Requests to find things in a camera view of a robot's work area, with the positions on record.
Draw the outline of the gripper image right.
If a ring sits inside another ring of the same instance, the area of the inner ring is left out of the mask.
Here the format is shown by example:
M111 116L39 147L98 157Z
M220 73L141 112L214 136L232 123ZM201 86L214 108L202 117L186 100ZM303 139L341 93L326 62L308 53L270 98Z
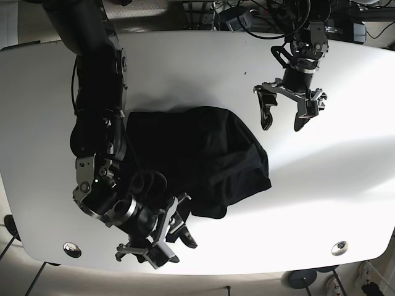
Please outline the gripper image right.
M257 94L259 99L260 122L263 130L269 130L273 123L270 108L278 105L278 94L282 94L295 102L302 101L303 99L316 102L318 108L325 108L325 101L327 100L327 95L321 88L317 88L315 91L306 88L302 92L295 92L286 88L280 78L277 78L272 83L263 82L262 84L254 86L253 92ZM294 119L295 132L300 131L309 120L310 115L306 109L298 110Z

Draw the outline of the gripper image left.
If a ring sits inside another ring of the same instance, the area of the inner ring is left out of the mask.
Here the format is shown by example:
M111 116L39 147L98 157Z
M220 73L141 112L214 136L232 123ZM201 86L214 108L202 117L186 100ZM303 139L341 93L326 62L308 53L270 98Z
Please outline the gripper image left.
M195 249L198 245L186 227L189 212L178 212L190 200L191 197L183 193L169 198L167 206L156 211L136 205L131 215L125 214L127 220L118 225L126 230L128 242L117 247L116 260L121 262L125 255L132 254L139 262L148 262L144 254L153 243L160 241L168 245L180 239L187 247ZM180 259L172 255L169 262L179 263Z

